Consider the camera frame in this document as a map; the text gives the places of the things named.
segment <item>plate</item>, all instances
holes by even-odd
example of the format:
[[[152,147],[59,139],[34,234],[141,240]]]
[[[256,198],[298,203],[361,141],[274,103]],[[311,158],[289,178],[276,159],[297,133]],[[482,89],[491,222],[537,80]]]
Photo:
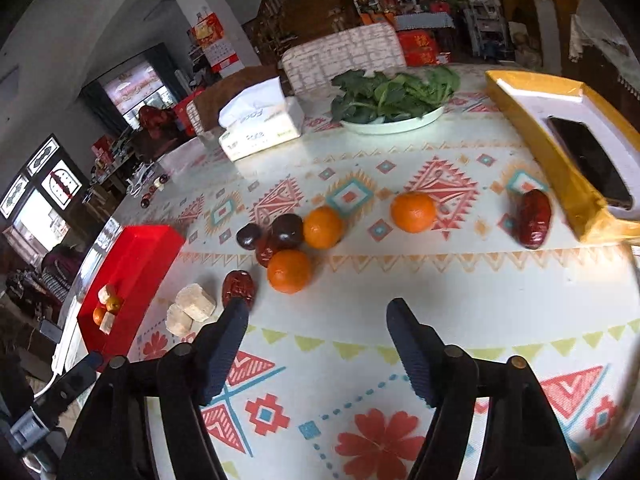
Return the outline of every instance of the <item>plate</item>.
[[[404,121],[398,121],[396,123],[382,123],[382,124],[356,124],[348,123],[347,121],[340,121],[340,124],[346,129],[351,130],[354,133],[361,135],[389,135],[389,134],[401,134],[403,132],[410,132],[416,130],[427,124],[433,123],[444,112],[444,106],[436,108],[433,112],[429,112],[426,115],[418,118],[407,119]]]

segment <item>round table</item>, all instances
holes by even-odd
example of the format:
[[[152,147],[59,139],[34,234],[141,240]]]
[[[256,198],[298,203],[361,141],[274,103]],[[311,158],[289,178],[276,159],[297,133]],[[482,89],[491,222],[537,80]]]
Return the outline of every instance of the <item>round table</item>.
[[[128,196],[117,209],[113,233],[119,222],[174,224],[186,234],[130,360],[180,342],[164,317],[183,286],[200,283],[220,300],[231,270],[248,270],[257,283],[241,351],[222,393],[202,409],[230,479],[405,478],[433,410],[412,392],[386,330],[386,305],[396,297],[474,357],[524,356],[580,478],[598,477],[635,422],[640,300],[628,246],[575,240],[523,140],[484,94],[484,67],[452,68],[462,87],[430,126],[351,134],[331,122],[335,89],[316,89],[299,96],[300,139],[235,164],[193,140],[162,162],[174,175],[149,209]],[[527,251],[512,237],[514,199],[533,187],[549,191],[554,214],[545,245]],[[393,226],[389,205],[405,189],[436,200],[430,231]],[[306,289],[275,292],[236,232],[322,204],[340,212],[346,236],[329,251],[309,251],[315,273]],[[460,478],[475,474],[487,407],[476,403]],[[158,415],[158,469],[172,478],[166,447],[156,444],[158,405],[150,400],[149,409]],[[370,440],[382,431],[390,437],[378,447]]]

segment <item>spinach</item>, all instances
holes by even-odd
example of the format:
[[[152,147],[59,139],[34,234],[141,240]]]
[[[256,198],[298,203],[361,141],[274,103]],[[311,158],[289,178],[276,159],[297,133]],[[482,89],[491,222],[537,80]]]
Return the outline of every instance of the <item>spinach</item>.
[[[347,70],[331,79],[343,95],[331,103],[335,122],[367,124],[377,118],[385,123],[422,117],[442,106],[460,87],[460,76],[447,66],[437,66],[425,80],[399,73],[389,78],[382,72],[365,77],[364,70]]]

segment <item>red tray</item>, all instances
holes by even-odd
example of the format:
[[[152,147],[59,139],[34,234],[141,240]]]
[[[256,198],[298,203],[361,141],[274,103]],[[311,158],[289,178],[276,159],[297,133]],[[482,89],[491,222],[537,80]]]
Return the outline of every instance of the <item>red tray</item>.
[[[120,233],[78,312],[86,349],[100,352],[104,359],[99,371],[112,357],[129,353],[145,312],[183,243],[184,238],[167,225],[128,226]],[[109,335],[94,323],[94,309],[100,306],[98,291],[107,284],[123,299]]]

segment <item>plate of leafy greens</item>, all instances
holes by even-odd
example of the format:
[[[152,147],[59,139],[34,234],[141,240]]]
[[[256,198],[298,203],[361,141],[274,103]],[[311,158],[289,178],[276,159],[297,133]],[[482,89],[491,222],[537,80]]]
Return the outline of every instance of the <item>plate of leafy greens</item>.
[[[334,122],[360,134],[386,135],[435,121],[460,87],[460,76],[444,65],[427,71],[424,79],[407,73],[365,76],[364,70],[347,70],[331,84],[344,92],[331,103]]]

